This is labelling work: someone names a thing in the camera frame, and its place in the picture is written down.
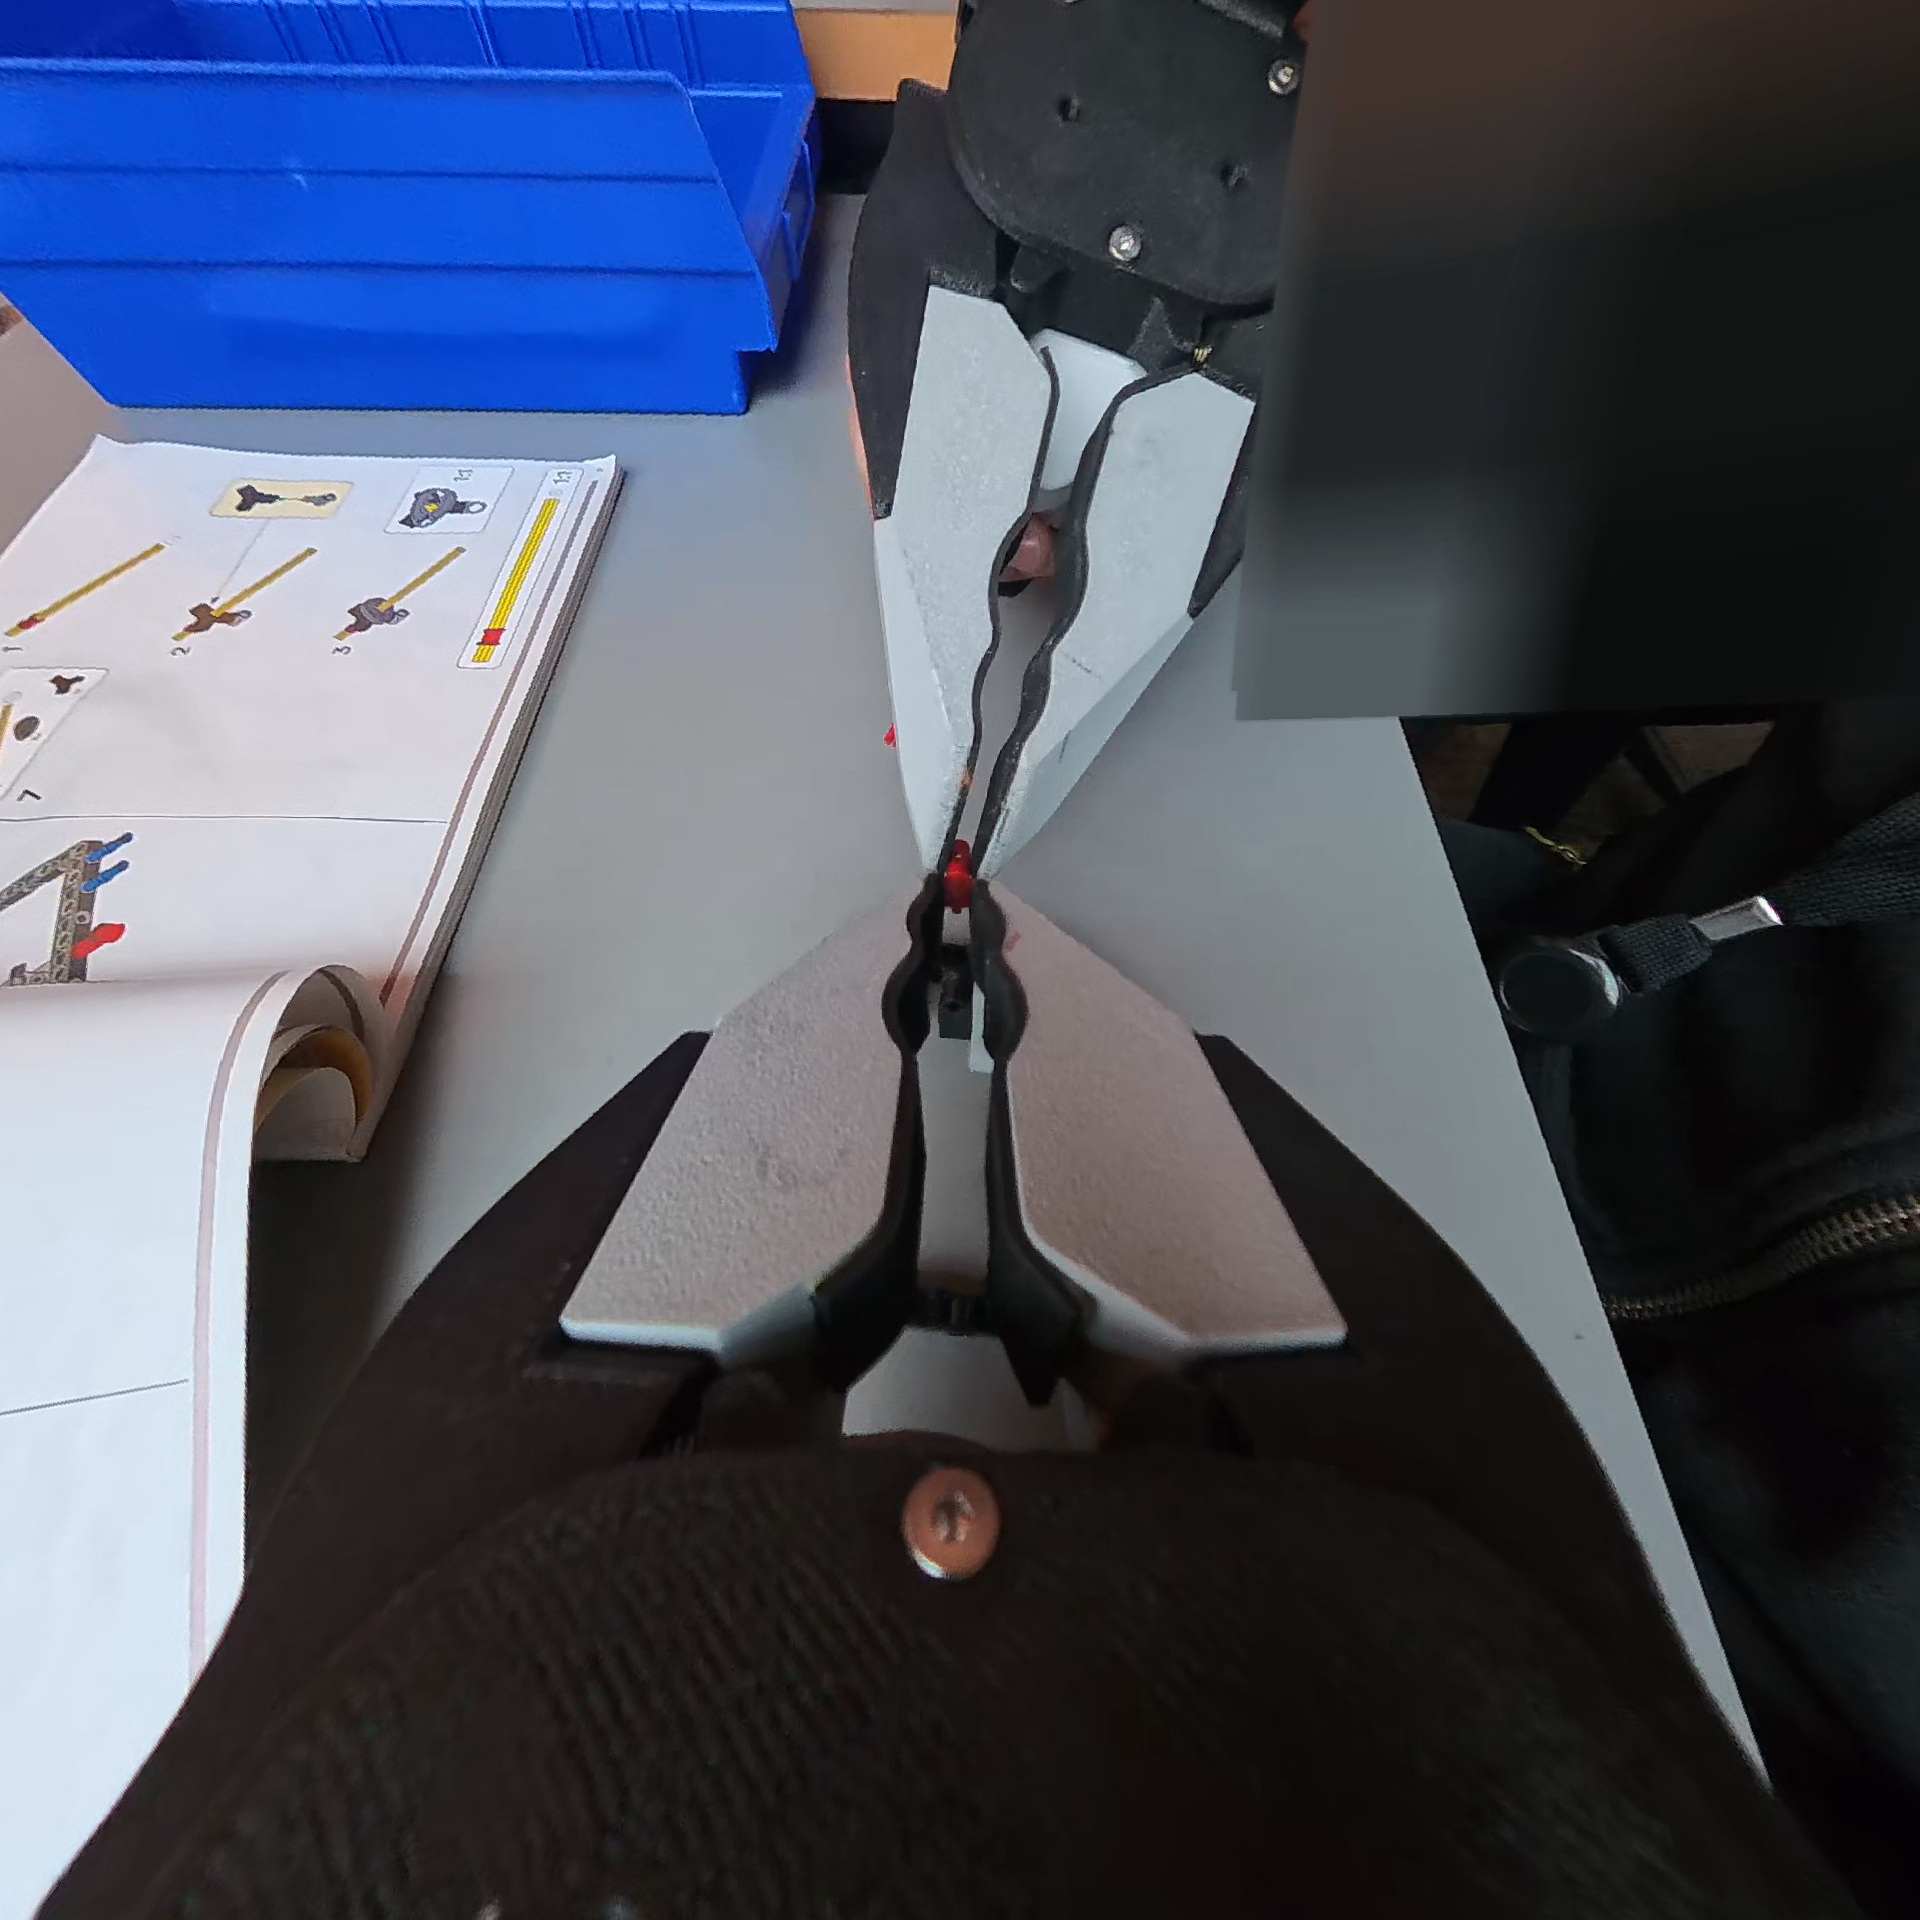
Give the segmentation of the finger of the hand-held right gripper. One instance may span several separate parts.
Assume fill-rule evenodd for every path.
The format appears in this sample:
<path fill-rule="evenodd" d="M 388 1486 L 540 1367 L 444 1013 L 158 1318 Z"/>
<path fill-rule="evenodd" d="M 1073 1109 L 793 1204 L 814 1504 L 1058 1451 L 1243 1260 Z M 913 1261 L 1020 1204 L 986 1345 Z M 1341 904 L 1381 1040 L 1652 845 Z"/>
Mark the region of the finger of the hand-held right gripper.
<path fill-rule="evenodd" d="M 997 582 L 1026 525 L 1058 401 L 1045 352 L 997 302 L 933 285 L 876 582 L 895 764 L 922 856 L 941 856 L 975 764 Z"/>
<path fill-rule="evenodd" d="M 1193 591 L 1255 405 L 1197 371 L 1123 388 L 1067 500 L 1055 611 L 1021 677 L 979 820 L 1010 856 L 1065 801 L 1193 623 Z"/>

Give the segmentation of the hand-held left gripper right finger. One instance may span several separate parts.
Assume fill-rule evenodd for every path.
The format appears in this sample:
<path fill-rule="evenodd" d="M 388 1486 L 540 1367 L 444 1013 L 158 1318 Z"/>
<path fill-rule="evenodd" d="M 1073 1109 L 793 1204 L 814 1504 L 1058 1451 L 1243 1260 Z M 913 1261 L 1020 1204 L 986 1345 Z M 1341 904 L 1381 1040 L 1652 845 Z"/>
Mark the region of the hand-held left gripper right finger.
<path fill-rule="evenodd" d="M 1204 1359 L 1331 1350 L 1348 1324 L 1201 1038 L 1036 908 L 971 895 L 988 1308 L 1021 1391 L 1086 1398 Z"/>

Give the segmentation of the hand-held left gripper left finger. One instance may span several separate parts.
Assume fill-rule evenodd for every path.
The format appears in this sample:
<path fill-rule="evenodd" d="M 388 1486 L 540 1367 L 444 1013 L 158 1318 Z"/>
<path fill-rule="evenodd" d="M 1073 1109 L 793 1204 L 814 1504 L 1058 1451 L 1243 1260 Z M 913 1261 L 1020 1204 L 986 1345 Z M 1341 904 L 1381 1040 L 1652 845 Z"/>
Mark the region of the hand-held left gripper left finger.
<path fill-rule="evenodd" d="M 707 1038 L 559 1326 L 727 1371 L 868 1374 L 916 1315 L 933 883 Z"/>

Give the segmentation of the lego instruction booklet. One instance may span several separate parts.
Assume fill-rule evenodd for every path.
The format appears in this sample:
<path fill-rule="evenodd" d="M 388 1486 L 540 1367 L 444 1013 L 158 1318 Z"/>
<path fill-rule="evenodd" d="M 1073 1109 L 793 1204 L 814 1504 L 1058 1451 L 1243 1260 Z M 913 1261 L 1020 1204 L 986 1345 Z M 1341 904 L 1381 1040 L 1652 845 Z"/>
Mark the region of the lego instruction booklet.
<path fill-rule="evenodd" d="M 159 1391 L 159 1568 L 4 1545 L 177 1696 L 243 1584 L 250 1187 L 394 1100 L 622 484 L 95 439 L 4 550 L 4 1414 Z"/>

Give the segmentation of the black backpack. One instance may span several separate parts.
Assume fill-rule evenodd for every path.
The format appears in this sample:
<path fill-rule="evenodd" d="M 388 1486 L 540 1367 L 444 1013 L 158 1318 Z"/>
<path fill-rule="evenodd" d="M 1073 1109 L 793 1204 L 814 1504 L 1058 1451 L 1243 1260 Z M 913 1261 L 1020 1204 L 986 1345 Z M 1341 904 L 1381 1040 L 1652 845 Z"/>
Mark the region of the black backpack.
<path fill-rule="evenodd" d="M 1918 718 L 1780 711 L 1572 865 L 1443 823 L 1766 1773 L 1918 1911 Z"/>

